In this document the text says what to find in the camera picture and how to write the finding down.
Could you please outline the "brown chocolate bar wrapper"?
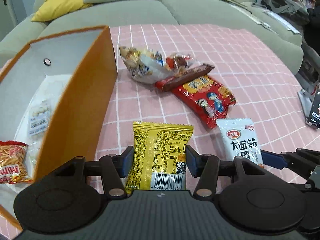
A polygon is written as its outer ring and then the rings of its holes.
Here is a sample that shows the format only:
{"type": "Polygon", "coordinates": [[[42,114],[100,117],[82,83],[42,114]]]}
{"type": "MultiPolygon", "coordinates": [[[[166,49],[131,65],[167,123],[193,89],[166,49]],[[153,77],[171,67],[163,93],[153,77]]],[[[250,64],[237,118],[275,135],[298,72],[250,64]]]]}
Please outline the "brown chocolate bar wrapper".
{"type": "Polygon", "coordinates": [[[193,81],[198,77],[207,75],[214,68],[215,68],[214,65],[204,63],[200,66],[188,69],[183,74],[174,75],[164,80],[157,81],[155,83],[155,87],[160,89],[163,92],[168,92],[180,85],[193,81]]]}

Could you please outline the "beige sofa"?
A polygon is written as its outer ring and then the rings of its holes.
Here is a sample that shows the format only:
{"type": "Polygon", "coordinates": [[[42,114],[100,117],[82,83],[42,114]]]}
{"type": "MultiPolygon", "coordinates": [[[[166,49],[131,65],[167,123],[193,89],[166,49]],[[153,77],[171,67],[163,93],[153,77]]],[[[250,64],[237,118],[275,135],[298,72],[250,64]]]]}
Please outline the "beige sofa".
{"type": "MultiPolygon", "coordinates": [[[[249,5],[253,0],[235,0],[249,5]]],[[[108,25],[214,24],[246,29],[264,42],[293,73],[302,65],[302,36],[273,33],[255,24],[221,0],[127,0],[102,3],[63,15],[50,22],[31,22],[29,16],[1,40],[1,64],[12,59],[28,42],[67,30],[108,25]]]]}

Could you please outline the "smartphone on stand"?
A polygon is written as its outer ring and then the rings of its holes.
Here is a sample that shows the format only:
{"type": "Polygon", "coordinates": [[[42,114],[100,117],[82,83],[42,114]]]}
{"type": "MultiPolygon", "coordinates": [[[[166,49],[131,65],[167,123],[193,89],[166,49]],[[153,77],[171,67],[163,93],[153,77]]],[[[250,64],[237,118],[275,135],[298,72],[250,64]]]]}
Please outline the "smartphone on stand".
{"type": "Polygon", "coordinates": [[[319,129],[319,82],[310,93],[305,89],[298,91],[305,123],[313,129],[319,129]]]}

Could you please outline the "clear red candy packet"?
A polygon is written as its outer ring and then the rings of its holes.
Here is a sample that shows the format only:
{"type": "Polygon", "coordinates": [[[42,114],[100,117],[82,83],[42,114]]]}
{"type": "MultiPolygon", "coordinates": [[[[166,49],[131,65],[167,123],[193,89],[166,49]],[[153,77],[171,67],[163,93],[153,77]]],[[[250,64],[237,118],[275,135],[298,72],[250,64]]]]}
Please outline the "clear red candy packet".
{"type": "Polygon", "coordinates": [[[200,62],[190,54],[173,53],[167,56],[164,67],[174,75],[183,74],[188,69],[199,65],[200,62]]]}

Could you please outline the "papers on sofa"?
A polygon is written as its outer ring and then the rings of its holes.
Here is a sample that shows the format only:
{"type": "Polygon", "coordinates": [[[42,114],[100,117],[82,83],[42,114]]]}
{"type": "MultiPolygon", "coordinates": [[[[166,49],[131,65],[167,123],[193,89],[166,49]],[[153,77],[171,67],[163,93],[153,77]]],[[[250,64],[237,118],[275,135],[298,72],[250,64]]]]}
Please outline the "papers on sofa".
{"type": "Polygon", "coordinates": [[[255,5],[254,3],[245,5],[235,0],[221,1],[228,3],[232,8],[245,15],[255,24],[260,25],[273,33],[278,34],[280,31],[288,31],[294,35],[300,34],[300,31],[291,23],[265,7],[255,5]]]}

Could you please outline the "yellow snack packet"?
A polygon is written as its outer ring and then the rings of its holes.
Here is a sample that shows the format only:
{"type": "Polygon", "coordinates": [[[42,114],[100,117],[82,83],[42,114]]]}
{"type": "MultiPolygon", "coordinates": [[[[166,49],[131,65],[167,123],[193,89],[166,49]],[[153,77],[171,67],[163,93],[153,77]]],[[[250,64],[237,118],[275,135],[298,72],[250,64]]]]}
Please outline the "yellow snack packet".
{"type": "Polygon", "coordinates": [[[185,147],[193,131],[190,125],[135,121],[135,152],[125,184],[127,193],[185,190],[185,147]]]}

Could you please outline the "red orange chips bag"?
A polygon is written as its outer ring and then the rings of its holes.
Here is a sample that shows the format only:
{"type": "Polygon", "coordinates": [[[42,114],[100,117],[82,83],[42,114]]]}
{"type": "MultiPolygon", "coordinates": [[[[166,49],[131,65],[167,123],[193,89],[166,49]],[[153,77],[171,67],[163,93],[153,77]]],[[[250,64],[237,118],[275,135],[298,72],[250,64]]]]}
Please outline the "red orange chips bag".
{"type": "Polygon", "coordinates": [[[24,165],[28,145],[19,141],[1,141],[1,184],[30,183],[31,177],[24,165]]]}

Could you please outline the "clear white nuts packet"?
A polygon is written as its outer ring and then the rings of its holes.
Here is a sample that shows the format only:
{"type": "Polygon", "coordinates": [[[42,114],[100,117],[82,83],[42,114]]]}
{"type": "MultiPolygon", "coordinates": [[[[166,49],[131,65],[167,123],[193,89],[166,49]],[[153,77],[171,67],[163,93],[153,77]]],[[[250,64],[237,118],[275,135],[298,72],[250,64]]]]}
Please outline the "clear white nuts packet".
{"type": "Polygon", "coordinates": [[[50,100],[44,100],[31,106],[28,118],[28,136],[30,138],[47,130],[51,113],[52,104],[50,100]]]}

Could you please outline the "white stick snack packet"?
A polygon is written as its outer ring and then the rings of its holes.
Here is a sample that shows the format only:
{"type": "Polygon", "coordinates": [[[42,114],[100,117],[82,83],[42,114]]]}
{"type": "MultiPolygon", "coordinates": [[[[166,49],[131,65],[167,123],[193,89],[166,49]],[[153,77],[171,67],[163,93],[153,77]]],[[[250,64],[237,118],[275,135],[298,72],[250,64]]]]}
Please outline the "white stick snack packet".
{"type": "Polygon", "coordinates": [[[217,119],[216,124],[220,130],[227,161],[243,157],[264,167],[258,137],[251,119],[217,119]]]}

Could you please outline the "cream bread bag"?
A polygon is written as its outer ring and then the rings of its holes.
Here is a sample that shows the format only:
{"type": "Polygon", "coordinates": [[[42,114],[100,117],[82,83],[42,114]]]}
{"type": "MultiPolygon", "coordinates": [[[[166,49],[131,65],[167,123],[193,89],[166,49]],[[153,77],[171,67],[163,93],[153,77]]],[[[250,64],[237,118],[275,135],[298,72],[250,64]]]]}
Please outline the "cream bread bag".
{"type": "Polygon", "coordinates": [[[151,85],[174,75],[159,51],[120,46],[119,52],[131,77],[137,82],[151,85]]]}

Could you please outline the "red cartoon snack packet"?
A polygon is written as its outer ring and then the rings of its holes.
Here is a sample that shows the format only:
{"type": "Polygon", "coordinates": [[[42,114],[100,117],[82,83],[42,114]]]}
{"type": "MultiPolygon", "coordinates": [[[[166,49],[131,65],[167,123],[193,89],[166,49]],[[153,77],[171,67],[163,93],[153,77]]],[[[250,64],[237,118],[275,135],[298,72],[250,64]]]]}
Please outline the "red cartoon snack packet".
{"type": "Polygon", "coordinates": [[[229,106],[236,103],[231,91],[209,75],[198,77],[171,91],[192,109],[211,129],[217,119],[227,116],[229,106]]]}

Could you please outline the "person in black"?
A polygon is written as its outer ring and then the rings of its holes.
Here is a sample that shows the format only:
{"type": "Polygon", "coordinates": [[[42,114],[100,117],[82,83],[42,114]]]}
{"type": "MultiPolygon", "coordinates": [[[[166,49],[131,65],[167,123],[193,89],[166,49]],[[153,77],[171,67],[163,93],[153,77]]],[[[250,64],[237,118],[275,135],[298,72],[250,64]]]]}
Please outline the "person in black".
{"type": "Polygon", "coordinates": [[[309,0],[312,7],[307,10],[309,23],[304,25],[304,40],[319,54],[320,6],[319,0],[309,0]]]}

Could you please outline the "orange cardboard box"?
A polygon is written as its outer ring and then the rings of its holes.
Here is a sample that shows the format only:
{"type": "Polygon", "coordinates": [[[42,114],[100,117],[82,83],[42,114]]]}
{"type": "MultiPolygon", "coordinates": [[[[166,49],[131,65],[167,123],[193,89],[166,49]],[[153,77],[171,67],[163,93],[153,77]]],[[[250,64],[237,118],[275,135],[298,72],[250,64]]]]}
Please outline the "orange cardboard box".
{"type": "Polygon", "coordinates": [[[27,43],[1,69],[1,140],[15,134],[47,76],[70,75],[40,147],[34,180],[69,159],[93,160],[114,85],[116,57],[106,25],[53,34],[27,43]]]}

